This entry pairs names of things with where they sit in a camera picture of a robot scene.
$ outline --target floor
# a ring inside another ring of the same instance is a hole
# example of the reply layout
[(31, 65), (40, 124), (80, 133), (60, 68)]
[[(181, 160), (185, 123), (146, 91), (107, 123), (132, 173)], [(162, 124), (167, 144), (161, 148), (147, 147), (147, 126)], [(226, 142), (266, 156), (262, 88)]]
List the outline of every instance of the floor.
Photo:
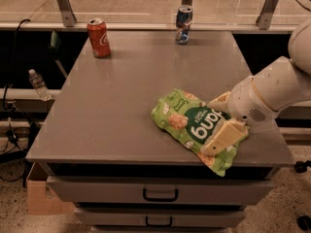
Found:
[[(193, 0), (194, 25), (255, 24), (265, 0)], [(309, 0), (298, 0), (311, 8)], [(180, 0), (71, 0), (78, 21), (103, 17), (107, 22), (174, 23)], [(272, 24), (297, 25), (311, 13), (295, 0), (280, 0)], [(61, 21), (55, 0), (0, 0), (0, 23), (20, 21)], [(295, 160), (311, 159), (310, 132), (302, 132), (304, 141), (289, 141)], [(26, 139), (20, 139), (26, 145)], [(0, 152), (7, 140), (0, 141)], [(23, 161), (0, 164), (0, 177), (12, 180), (23, 172)], [(246, 218), (228, 233), (298, 233), (299, 216), (311, 216), (311, 170), (298, 174), (293, 168), (282, 169), (274, 178), (275, 188), (256, 206), (246, 209)], [(0, 181), (0, 232), (8, 233), (87, 233), (73, 215), (30, 216), (26, 205), (27, 190), (22, 180)]]

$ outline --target glass partition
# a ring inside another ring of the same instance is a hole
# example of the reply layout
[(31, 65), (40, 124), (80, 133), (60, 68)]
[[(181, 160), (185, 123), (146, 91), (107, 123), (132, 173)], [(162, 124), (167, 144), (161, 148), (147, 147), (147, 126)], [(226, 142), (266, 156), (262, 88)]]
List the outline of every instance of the glass partition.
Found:
[[(111, 23), (174, 25), (181, 0), (69, 0), (77, 22), (100, 17)], [(193, 0), (193, 27), (256, 25), (265, 0)], [(279, 0), (272, 24), (297, 25), (311, 17), (308, 0)], [(62, 22), (56, 0), (0, 0), (0, 22)]]

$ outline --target soda can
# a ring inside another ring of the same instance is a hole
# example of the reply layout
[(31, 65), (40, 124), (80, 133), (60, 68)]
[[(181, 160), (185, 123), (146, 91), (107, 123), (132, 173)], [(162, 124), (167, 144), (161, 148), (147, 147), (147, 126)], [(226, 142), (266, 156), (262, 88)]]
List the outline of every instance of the soda can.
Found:
[(192, 22), (193, 8), (191, 5), (182, 5), (176, 16), (176, 43), (184, 45), (189, 40), (189, 31)]
[(111, 53), (104, 21), (100, 18), (90, 20), (87, 32), (95, 57), (102, 58)]

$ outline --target can lid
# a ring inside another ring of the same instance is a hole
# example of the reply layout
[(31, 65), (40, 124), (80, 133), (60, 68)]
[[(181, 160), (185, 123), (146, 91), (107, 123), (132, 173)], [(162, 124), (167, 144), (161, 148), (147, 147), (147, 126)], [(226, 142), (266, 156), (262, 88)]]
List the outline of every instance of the can lid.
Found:
[(90, 24), (90, 25), (99, 25), (102, 22), (103, 22), (103, 20), (101, 18), (94, 18), (94, 19), (91, 19), (88, 24)]
[(191, 5), (182, 5), (179, 7), (179, 11), (183, 13), (191, 13), (193, 12), (193, 7)]

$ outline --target cardboard box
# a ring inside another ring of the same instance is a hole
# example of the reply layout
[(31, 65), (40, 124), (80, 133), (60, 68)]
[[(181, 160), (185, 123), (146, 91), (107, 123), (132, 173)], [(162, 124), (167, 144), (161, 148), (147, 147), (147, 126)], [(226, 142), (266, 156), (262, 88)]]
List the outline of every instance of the cardboard box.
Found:
[(47, 185), (48, 175), (38, 164), (34, 163), (27, 178), (27, 206), (29, 215), (72, 214), (75, 206), (62, 202)]

